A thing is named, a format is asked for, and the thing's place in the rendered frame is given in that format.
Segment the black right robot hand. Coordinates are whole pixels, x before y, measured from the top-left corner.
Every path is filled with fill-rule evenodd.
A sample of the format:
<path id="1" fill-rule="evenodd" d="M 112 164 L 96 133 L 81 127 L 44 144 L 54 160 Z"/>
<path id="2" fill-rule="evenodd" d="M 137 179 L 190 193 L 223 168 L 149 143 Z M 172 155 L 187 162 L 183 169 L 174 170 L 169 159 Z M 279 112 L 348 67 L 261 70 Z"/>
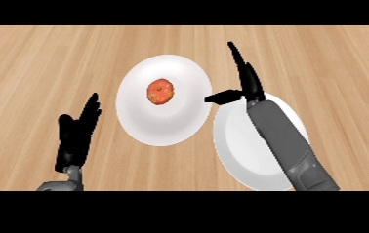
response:
<path id="1" fill-rule="evenodd" d="M 265 95 L 254 67 L 249 62 L 243 61 L 237 48 L 231 42 L 227 42 L 227 47 L 230 49 L 237 68 L 240 89 L 225 90 L 209 95 L 205 97 L 205 102 L 223 105 L 240 100 L 242 97 L 245 97 L 248 101 L 262 101 L 265 99 Z"/>

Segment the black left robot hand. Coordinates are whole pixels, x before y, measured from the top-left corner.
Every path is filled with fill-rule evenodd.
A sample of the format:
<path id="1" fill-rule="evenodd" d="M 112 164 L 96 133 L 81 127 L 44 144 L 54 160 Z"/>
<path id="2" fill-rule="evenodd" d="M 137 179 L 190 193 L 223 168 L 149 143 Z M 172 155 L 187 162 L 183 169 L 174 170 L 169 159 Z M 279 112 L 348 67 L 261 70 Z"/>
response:
<path id="1" fill-rule="evenodd" d="M 54 171 L 59 173 L 65 173 L 69 166 L 81 167 L 87 161 L 99 115 L 97 93 L 93 93 L 79 118 L 73 119 L 69 114 L 59 116 L 59 148 L 54 163 Z"/>

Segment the white round plate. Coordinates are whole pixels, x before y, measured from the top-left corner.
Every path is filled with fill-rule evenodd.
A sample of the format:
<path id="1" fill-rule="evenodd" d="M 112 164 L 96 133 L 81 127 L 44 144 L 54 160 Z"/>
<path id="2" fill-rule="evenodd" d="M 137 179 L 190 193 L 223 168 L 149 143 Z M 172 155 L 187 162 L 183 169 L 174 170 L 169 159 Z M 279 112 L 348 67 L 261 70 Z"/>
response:
<path id="1" fill-rule="evenodd" d="M 292 187 L 246 114 L 245 98 L 217 109 L 214 146 L 225 170 L 248 188 L 286 191 Z"/>
<path id="2" fill-rule="evenodd" d="M 149 84 L 165 79 L 174 88 L 171 100 L 161 105 L 147 99 Z M 143 60 L 127 73 L 116 92 L 115 110 L 131 138 L 150 146 L 186 140 L 200 129 L 211 112 L 205 97 L 212 94 L 202 67 L 177 55 Z"/>

